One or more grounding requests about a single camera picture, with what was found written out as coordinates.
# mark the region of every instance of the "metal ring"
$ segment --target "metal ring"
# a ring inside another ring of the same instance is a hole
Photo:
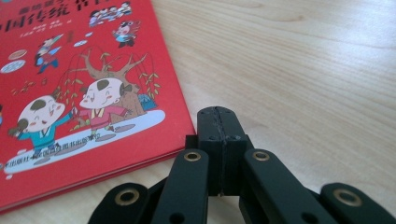
[[[128,199],[122,198],[125,194],[132,194],[132,197],[128,197]],[[114,201],[116,201],[116,204],[118,205],[126,206],[135,203],[137,199],[139,199],[139,191],[137,191],[137,189],[123,189],[116,195]]]
[[[332,192],[332,194],[338,201],[340,201],[341,203],[344,203],[346,205],[349,205],[349,206],[359,207],[363,204],[363,201],[357,194],[355,194],[354,192],[347,190],[347,189],[335,189]]]
[[[198,161],[201,159],[201,155],[197,152],[189,152],[184,155],[186,161]]]
[[[253,152],[253,158],[258,161],[268,161],[270,159],[270,155],[262,151]]]

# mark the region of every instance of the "book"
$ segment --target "book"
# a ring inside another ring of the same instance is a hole
[[[0,213],[175,156],[194,134],[150,1],[2,0]]]

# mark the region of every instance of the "black metal bracket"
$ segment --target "black metal bracket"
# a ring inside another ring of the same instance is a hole
[[[255,148],[235,113],[214,106],[198,112],[197,135],[186,137],[167,178],[150,189],[112,189],[90,224],[206,223],[208,196],[239,196],[246,223],[381,223],[396,219],[358,189],[334,183],[306,189],[270,151]]]

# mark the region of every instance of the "red book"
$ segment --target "red book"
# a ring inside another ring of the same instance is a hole
[[[194,134],[150,1],[2,0],[0,213],[175,156]]]

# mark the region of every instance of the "wooden table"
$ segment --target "wooden table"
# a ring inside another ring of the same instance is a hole
[[[191,119],[233,110],[255,147],[304,186],[352,185],[396,216],[393,1],[153,0]],[[86,223],[113,187],[150,187],[173,160],[0,216]],[[236,197],[210,198],[208,223],[244,223]]]

